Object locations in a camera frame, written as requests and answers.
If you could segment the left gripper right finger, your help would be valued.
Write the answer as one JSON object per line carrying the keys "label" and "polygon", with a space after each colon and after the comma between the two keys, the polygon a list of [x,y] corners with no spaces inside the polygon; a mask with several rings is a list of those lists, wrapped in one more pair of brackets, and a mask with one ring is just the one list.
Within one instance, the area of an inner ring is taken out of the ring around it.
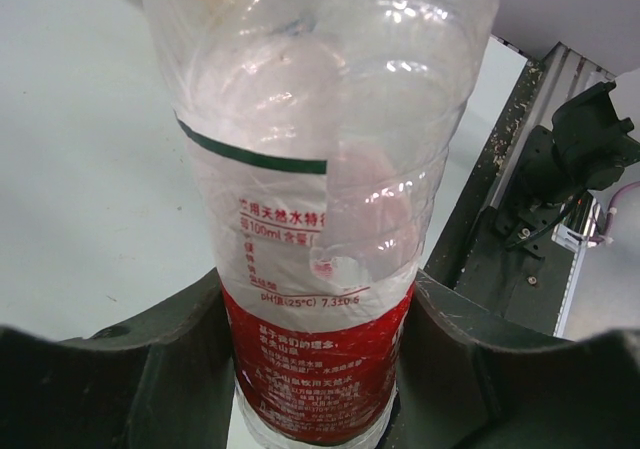
{"label": "left gripper right finger", "polygon": [[635,448],[639,333],[570,342],[419,273],[388,448]]}

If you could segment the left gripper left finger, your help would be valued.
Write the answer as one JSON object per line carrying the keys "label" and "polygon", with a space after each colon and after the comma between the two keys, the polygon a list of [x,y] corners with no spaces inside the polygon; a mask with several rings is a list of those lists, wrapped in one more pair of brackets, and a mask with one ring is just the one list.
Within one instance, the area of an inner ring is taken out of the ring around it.
{"label": "left gripper left finger", "polygon": [[233,394],[216,271],[87,339],[1,329],[4,448],[223,448]]}

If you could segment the red cap water bottle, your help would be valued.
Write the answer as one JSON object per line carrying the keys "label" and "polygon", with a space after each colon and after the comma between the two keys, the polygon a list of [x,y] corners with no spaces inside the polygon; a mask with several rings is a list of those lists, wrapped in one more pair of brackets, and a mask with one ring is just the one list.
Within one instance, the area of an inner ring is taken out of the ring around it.
{"label": "red cap water bottle", "polygon": [[265,448],[373,448],[499,0],[142,0]]}

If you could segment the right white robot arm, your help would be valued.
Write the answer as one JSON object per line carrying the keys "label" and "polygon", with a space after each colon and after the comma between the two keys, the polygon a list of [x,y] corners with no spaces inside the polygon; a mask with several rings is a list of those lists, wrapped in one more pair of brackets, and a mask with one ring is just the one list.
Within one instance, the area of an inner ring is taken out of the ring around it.
{"label": "right white robot arm", "polygon": [[598,82],[561,105],[552,128],[534,127],[497,210],[495,228],[508,252],[535,255],[551,232],[590,190],[618,182],[639,162],[634,123],[618,117],[610,97],[617,83]]}

